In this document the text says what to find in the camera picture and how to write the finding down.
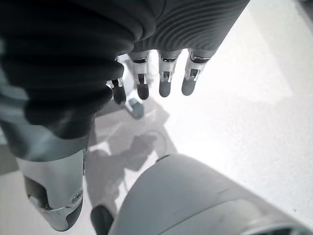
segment ribbed rubber cover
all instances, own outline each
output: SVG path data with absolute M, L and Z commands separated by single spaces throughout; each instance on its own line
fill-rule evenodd
M 149 49 L 217 49 L 249 0 L 167 0 L 153 36 L 135 44 Z

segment screw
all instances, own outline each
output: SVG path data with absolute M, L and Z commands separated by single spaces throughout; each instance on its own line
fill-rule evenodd
M 73 202 L 77 202 L 83 194 L 83 191 L 78 191 L 78 193 L 73 197 Z

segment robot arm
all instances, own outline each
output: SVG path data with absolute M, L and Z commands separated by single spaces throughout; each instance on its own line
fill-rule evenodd
M 24 175 L 29 200 L 54 229 L 65 231 L 78 218 L 95 113 L 112 94 L 118 104 L 125 102 L 123 66 L 116 57 L 129 54 L 138 95 L 146 99 L 149 50 L 157 49 L 159 92 L 166 97 L 177 57 L 187 48 L 181 90 L 190 95 L 248 2 L 0 2 L 1 126 Z M 112 235 L 121 234 L 115 231 L 118 221 Z

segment white surface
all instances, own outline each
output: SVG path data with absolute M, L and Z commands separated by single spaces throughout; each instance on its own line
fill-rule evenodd
M 186 55 L 166 99 L 158 94 L 156 52 L 150 57 L 150 94 L 170 115 L 165 128 L 178 151 L 311 226 L 313 37 L 293 1 L 252 0 L 190 97 L 180 91 Z M 0 189 L 0 234 L 58 234 L 27 201 L 20 173 L 1 176 Z M 78 222 L 63 234 L 94 234 L 90 210 L 85 194 Z

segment white floor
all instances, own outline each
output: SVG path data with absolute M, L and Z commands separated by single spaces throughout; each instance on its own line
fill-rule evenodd
M 94 168 L 87 177 L 89 188 L 84 182 L 90 198 L 85 193 L 78 222 L 63 234 L 94 234 L 89 215 L 92 206 L 108 200 L 103 194 L 114 194 L 118 207 L 137 176 L 175 147 L 313 225 L 313 33 L 297 4 L 252 0 L 190 97 L 180 91 L 186 58 L 184 51 L 171 95 L 162 98 L 157 54 L 152 52 L 153 84 L 144 119 L 135 121 L 125 111 L 97 119 L 96 142 L 89 151 L 89 168 Z M 109 177 L 104 169 L 110 167 L 96 164 L 96 159 L 134 154 L 129 149 L 136 147 L 136 136 L 147 156 L 134 159 L 136 165 L 129 168 L 121 158 L 124 167 L 110 191 L 101 184 Z M 100 150 L 102 155 L 93 157 Z M 0 234 L 58 234 L 28 202 L 19 172 L 0 177 L 0 208 Z

